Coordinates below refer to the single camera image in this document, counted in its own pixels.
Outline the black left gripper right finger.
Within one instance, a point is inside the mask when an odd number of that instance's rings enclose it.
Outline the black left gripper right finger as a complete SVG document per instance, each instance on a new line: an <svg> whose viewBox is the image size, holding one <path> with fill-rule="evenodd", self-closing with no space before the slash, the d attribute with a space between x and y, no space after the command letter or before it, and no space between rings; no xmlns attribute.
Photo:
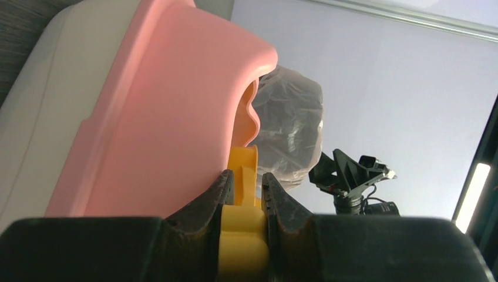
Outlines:
<svg viewBox="0 0 498 282"><path fill-rule="evenodd" d="M271 173L262 179L270 281L493 281L452 222L314 214Z"/></svg>

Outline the orange litter scoop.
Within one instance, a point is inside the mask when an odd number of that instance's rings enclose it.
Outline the orange litter scoop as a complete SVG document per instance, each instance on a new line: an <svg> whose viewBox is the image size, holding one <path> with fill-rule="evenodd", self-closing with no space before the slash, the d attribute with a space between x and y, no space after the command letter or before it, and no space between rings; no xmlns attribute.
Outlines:
<svg viewBox="0 0 498 282"><path fill-rule="evenodd" d="M231 149L234 200L221 211L218 281L267 281L267 218L256 196L257 168L256 146Z"/></svg>

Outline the pink litter box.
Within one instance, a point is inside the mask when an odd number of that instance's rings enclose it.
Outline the pink litter box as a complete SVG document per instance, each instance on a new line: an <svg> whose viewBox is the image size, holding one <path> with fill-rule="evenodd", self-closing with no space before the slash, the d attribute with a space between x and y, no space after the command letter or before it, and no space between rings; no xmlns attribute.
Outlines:
<svg viewBox="0 0 498 282"><path fill-rule="evenodd" d="M2 1L1 228L173 214L257 136L277 60L193 1Z"/></svg>

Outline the pink plastic trash bag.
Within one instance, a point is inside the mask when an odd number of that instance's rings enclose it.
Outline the pink plastic trash bag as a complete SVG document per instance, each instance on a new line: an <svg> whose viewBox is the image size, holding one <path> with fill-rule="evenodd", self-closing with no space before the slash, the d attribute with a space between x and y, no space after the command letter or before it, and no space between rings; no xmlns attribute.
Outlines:
<svg viewBox="0 0 498 282"><path fill-rule="evenodd" d="M260 77L252 106L260 131L258 181L272 173L282 187L299 186L322 152L323 92L320 84L295 70L277 66Z"/></svg>

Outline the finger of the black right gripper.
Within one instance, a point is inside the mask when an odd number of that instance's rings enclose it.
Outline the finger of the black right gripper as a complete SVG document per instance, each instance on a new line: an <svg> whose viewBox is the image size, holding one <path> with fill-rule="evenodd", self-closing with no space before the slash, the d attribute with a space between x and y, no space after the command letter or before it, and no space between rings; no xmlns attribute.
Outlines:
<svg viewBox="0 0 498 282"><path fill-rule="evenodd" d="M322 152L318 163L309 171L308 178L321 191L333 191L338 184L335 160Z"/></svg>
<svg viewBox="0 0 498 282"><path fill-rule="evenodd" d="M336 163L338 188L342 195L353 196L380 182L381 170L367 169L354 161L340 149L333 151Z"/></svg>

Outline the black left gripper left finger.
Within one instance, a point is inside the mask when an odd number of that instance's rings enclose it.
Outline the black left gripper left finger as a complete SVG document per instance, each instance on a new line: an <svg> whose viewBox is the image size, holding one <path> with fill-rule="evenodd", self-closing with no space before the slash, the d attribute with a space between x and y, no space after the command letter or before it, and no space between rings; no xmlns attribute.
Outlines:
<svg viewBox="0 0 498 282"><path fill-rule="evenodd" d="M216 281L234 174L162 217L29 218L1 234L2 281Z"/></svg>

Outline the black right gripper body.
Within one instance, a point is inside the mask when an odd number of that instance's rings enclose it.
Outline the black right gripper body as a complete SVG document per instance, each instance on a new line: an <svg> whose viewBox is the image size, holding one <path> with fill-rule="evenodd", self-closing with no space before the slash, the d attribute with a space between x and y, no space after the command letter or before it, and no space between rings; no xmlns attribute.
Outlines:
<svg viewBox="0 0 498 282"><path fill-rule="evenodd" d="M377 186L372 185L373 190L365 197L363 192L348 195L334 195L334 207L336 214L363 215L363 216L400 216L399 209L394 202L374 197Z"/></svg>

